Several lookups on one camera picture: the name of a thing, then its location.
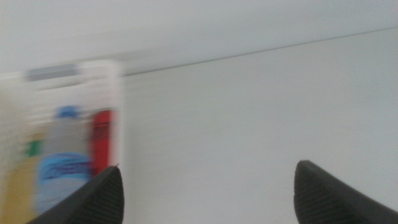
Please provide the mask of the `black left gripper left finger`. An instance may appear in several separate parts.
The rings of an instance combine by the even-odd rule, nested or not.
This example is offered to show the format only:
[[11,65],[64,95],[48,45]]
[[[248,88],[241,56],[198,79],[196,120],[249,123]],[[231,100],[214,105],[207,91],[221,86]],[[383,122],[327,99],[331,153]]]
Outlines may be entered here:
[[121,171],[117,166],[109,166],[29,224],[122,224],[123,219]]

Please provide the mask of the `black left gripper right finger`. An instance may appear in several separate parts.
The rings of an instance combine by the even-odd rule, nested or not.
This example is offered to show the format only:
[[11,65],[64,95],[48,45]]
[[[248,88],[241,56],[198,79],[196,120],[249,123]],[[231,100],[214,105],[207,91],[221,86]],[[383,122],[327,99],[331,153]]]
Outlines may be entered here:
[[397,211],[371,199],[311,161],[298,162],[294,209],[299,223],[397,224]]

